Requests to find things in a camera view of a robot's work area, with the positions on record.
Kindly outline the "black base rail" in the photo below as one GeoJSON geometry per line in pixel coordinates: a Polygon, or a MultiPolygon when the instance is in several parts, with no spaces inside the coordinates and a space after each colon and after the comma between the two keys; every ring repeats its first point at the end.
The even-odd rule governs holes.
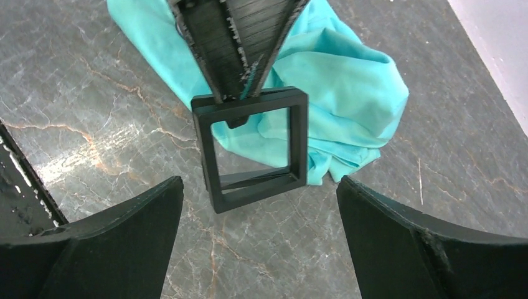
{"type": "Polygon", "coordinates": [[[31,237],[67,223],[6,126],[1,124],[1,237],[31,237]]]}

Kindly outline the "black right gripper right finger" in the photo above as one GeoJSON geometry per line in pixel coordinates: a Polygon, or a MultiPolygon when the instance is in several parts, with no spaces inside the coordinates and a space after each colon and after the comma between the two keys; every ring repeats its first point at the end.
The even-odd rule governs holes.
{"type": "Polygon", "coordinates": [[[336,195],[363,298],[527,297],[527,239],[441,220],[349,177],[336,195]]]}

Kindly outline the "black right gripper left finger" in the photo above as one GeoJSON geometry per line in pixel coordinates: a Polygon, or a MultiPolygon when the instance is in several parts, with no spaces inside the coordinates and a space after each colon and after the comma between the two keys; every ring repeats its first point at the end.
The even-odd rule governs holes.
{"type": "Polygon", "coordinates": [[[144,193],[33,237],[1,239],[2,298],[159,298],[184,184],[144,193]]]}

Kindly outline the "black square frame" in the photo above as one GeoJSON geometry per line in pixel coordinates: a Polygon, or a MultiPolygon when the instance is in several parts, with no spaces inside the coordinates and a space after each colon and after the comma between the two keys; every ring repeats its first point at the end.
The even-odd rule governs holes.
{"type": "Polygon", "coordinates": [[[216,213],[306,185],[308,96],[303,91],[271,88],[257,97],[222,104],[203,95],[193,98],[191,107],[204,181],[216,213]],[[215,143],[268,168],[221,174],[215,143]]]}

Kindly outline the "mint green garment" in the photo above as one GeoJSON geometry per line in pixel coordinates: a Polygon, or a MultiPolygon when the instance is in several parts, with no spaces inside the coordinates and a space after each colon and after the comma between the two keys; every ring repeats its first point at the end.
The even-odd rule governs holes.
{"type": "MultiPolygon", "coordinates": [[[[129,41],[183,104],[210,88],[166,1],[108,1],[129,41]]],[[[393,137],[409,90],[394,60],[363,44],[327,1],[310,1],[265,82],[308,95],[307,183],[335,182],[380,156],[393,137]]]]}

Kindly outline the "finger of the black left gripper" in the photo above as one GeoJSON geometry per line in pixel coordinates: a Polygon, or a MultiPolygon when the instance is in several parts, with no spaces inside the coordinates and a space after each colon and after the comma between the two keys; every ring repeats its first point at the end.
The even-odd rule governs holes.
{"type": "Polygon", "coordinates": [[[260,93],[263,81],[307,1],[219,1],[226,30],[219,44],[222,99],[260,93]]]}
{"type": "Polygon", "coordinates": [[[250,67],[228,1],[169,1],[217,103],[246,96],[250,67]]]}

